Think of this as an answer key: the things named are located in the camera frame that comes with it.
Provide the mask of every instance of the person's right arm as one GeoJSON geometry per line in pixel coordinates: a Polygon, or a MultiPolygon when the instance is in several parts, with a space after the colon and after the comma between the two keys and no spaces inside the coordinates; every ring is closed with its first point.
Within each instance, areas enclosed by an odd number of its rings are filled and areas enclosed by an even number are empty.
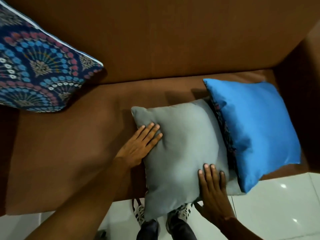
{"type": "Polygon", "coordinates": [[[226,190],[226,176],[215,166],[205,164],[204,171],[198,171],[203,206],[195,203],[195,208],[209,222],[214,224],[229,240],[262,240],[236,218],[226,190]]]}

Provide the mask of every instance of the sofa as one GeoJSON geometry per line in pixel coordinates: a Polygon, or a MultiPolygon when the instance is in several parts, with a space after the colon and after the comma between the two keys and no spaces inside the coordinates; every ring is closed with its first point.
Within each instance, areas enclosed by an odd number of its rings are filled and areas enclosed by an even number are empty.
{"type": "MultiPolygon", "coordinates": [[[[105,69],[60,112],[0,105],[0,215],[55,210],[132,136],[132,106],[203,98],[203,78],[268,81],[283,97],[301,164],[261,180],[320,172],[320,0],[5,1],[105,69]]],[[[146,190],[142,164],[115,201],[146,190]]]]}

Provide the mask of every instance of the sofa armrest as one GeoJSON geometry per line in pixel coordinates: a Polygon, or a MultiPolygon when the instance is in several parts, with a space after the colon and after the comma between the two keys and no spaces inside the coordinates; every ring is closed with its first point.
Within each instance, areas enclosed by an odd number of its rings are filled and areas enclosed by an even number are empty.
{"type": "Polygon", "coordinates": [[[308,170],[320,173],[320,21],[274,74],[308,170]]]}
{"type": "Polygon", "coordinates": [[[6,213],[7,183],[18,119],[18,109],[0,105],[0,216],[6,213]]]}

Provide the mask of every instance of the pants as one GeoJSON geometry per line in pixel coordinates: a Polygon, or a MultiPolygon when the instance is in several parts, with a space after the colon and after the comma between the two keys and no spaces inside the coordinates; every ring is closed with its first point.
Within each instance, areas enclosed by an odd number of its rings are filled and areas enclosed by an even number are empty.
{"type": "MultiPolygon", "coordinates": [[[[171,218],[169,230],[173,240],[197,240],[190,226],[177,216],[171,218]]],[[[159,231],[159,223],[156,220],[144,222],[137,235],[137,240],[157,240],[159,231]]]]}

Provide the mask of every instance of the gray pillow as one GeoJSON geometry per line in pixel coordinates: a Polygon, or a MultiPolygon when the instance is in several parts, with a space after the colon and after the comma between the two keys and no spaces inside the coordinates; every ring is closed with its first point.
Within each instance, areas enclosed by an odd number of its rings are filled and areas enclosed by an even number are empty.
{"type": "MultiPolygon", "coordinates": [[[[215,164],[230,180],[226,146],[205,100],[150,109],[132,107],[131,112],[138,127],[154,122],[160,125],[158,133],[163,133],[144,159],[146,221],[195,201],[200,195],[198,169],[204,163],[215,164]]],[[[228,193],[241,194],[236,174],[231,176],[228,193]]]]}

